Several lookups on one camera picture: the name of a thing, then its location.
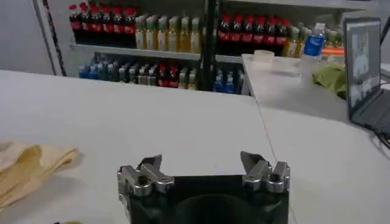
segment red bottle label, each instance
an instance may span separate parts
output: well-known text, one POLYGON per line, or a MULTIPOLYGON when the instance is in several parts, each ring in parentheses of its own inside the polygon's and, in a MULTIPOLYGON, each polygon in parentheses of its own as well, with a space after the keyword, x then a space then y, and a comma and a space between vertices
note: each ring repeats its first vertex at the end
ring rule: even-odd
POLYGON ((103 30, 103 25, 100 23, 93 23, 91 29, 93 32, 101 32, 103 30))
POLYGON ((83 30, 85 31, 91 31, 91 24, 90 23, 82 23, 83 30))
POLYGON ((252 42, 253 34, 245 33, 243 34, 243 42, 249 43, 252 42))
POLYGON ((73 21, 73 22, 71 22, 71 27, 72 27, 72 29, 74 29, 74 30, 80 30, 80 29, 82 29, 81 23, 78 22, 78 21, 73 21))
POLYGON ((103 24, 103 30, 106 33, 112 33, 114 31, 114 26, 112 24, 103 24))
POLYGON ((274 45, 274 43, 275 43, 275 36, 265 36, 263 41, 267 45, 274 45))
POLYGON ((228 41, 229 38, 230 38, 230 34, 229 33, 224 33, 222 31, 218 31, 218 37, 220 40, 223 40, 223 41, 228 41))
POLYGON ((169 87, 172 87, 172 88, 177 88, 179 86, 179 83, 178 82, 169 82, 169 87))
POLYGON ((260 44, 263 42, 263 37, 264 37, 263 35, 254 35, 253 37, 254 37, 253 38, 254 43, 260 44))
POLYGON ((162 87, 167 87, 168 82, 165 81, 165 80, 159 80, 159 81, 158 81, 158 84, 159 84, 160 86, 162 86, 162 87))
POLYGON ((239 42, 240 40, 241 40, 240 33, 231 33, 230 34, 230 41, 239 42))
POLYGON ((114 25, 114 32, 115 33, 123 33, 123 25, 114 25))
POLYGON ((287 37, 276 37, 277 45, 285 45, 287 37))
POLYGON ((124 32, 126 34, 134 34, 135 33, 135 26, 134 25, 124 26, 124 32))

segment water bottle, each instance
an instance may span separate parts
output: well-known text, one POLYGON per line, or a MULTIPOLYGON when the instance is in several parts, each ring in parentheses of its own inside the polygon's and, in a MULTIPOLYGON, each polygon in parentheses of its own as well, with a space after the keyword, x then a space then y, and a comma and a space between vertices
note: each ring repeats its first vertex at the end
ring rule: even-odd
POLYGON ((321 50, 325 43, 325 24, 316 23, 313 33, 307 38, 299 71, 304 83, 313 83, 313 71, 319 66, 321 50))

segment shelf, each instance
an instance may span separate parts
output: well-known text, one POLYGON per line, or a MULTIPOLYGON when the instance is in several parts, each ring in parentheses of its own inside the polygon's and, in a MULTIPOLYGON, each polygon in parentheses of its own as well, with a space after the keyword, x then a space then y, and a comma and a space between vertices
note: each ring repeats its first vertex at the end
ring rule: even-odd
POLYGON ((348 0, 225 0, 236 2, 253 2, 261 4, 277 4, 277 5, 295 5, 307 7, 320 7, 341 10, 367 10, 373 9, 378 5, 376 0, 373 1, 348 1, 348 0))
POLYGON ((243 63, 243 59, 240 56, 215 55, 215 59, 217 62, 243 63))
POLYGON ((70 44, 71 49, 80 49, 85 51, 93 51, 106 54, 122 54, 122 55, 134 55, 142 57, 156 57, 156 58, 174 58, 182 60, 199 60, 200 54, 170 52, 170 51, 154 51, 147 49, 133 49, 125 47, 108 47, 89 44, 70 44))

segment white wall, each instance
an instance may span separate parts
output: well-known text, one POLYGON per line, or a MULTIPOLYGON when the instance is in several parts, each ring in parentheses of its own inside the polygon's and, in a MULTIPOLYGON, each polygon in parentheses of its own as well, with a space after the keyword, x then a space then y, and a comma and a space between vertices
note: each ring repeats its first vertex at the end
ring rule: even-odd
POLYGON ((0 69, 53 74, 32 0, 0 0, 0 69))

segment white tabletop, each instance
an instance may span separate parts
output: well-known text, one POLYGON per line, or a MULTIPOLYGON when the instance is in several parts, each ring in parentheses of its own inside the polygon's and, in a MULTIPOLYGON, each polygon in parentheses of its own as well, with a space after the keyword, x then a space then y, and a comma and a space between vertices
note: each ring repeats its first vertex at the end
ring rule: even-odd
POLYGON ((291 166, 295 221, 389 223, 390 151, 331 92, 243 59, 276 158, 291 166))
POLYGON ((0 141, 75 146, 77 166, 0 213, 0 223, 127 223, 116 171, 163 154, 168 175, 244 173, 274 157, 252 97, 0 71, 0 141))

